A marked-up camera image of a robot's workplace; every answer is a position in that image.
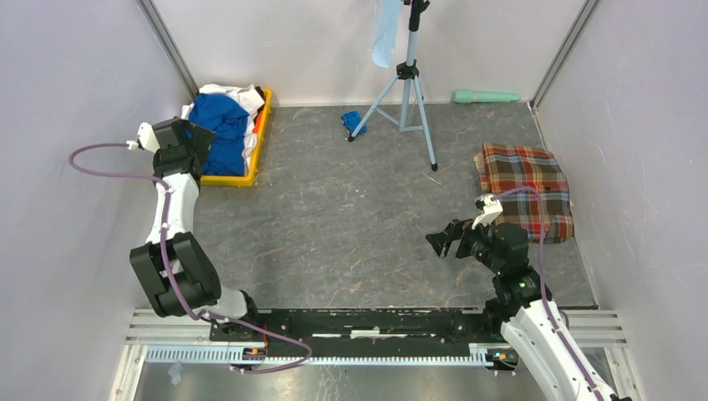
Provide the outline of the blue printed t-shirt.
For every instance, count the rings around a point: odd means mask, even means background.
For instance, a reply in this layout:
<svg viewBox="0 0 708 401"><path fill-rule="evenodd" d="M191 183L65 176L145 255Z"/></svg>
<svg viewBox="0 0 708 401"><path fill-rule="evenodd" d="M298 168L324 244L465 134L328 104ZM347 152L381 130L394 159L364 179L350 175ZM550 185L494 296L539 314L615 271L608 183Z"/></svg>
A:
<svg viewBox="0 0 708 401"><path fill-rule="evenodd" d="M250 115L225 94L199 94L188 121L215 133L205 162L206 175L243 176L244 139Z"/></svg>

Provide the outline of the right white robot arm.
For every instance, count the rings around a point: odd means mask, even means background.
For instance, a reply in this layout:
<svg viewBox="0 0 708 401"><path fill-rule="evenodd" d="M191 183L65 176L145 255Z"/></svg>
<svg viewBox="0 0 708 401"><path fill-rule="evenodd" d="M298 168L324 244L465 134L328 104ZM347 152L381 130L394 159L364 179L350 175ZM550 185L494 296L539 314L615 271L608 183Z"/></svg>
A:
<svg viewBox="0 0 708 401"><path fill-rule="evenodd" d="M484 304L483 332L512 347L546 399L619 399L583 355L543 275L530 264L526 230L512 223L474 226L453 220L425 239L440 257L457 243L457 259L473 257L494 274L495 296Z"/></svg>

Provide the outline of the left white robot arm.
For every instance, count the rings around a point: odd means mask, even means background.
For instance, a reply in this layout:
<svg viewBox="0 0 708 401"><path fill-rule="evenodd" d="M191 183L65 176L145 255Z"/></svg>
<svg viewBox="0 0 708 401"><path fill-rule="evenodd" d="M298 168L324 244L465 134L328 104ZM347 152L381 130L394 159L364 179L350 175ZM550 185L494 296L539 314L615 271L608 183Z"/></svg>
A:
<svg viewBox="0 0 708 401"><path fill-rule="evenodd" d="M190 317L215 323L242 340L256 338L262 318L244 291L230 290L197 241L194 213L215 133L174 117L142 123L134 147L153 155L157 193L154 223L129 261L149 305L159 317Z"/></svg>

